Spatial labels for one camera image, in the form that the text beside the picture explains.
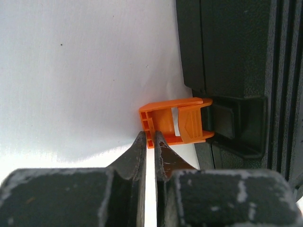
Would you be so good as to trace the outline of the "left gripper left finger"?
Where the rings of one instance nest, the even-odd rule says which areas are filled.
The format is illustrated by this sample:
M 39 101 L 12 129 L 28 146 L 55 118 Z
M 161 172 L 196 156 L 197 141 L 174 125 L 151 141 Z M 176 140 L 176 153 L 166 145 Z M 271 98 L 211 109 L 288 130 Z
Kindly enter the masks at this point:
M 22 168 L 0 188 L 3 227 L 144 226 L 146 135 L 107 167 Z

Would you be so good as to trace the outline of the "black plastic tool case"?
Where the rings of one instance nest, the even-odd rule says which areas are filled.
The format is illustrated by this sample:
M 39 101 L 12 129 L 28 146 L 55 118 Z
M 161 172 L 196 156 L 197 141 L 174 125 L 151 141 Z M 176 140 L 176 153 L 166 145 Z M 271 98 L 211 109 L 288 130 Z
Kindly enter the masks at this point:
M 194 140 L 201 167 L 267 168 L 303 187 L 303 3 L 178 0 L 192 98 L 141 109 L 147 145 Z

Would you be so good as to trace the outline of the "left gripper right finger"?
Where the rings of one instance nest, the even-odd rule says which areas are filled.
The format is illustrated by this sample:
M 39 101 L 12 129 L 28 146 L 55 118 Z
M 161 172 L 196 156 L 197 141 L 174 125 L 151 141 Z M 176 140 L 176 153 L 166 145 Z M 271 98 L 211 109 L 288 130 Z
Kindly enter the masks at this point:
M 288 182 L 268 169 L 197 170 L 154 139 L 157 226 L 297 227 L 300 211 Z

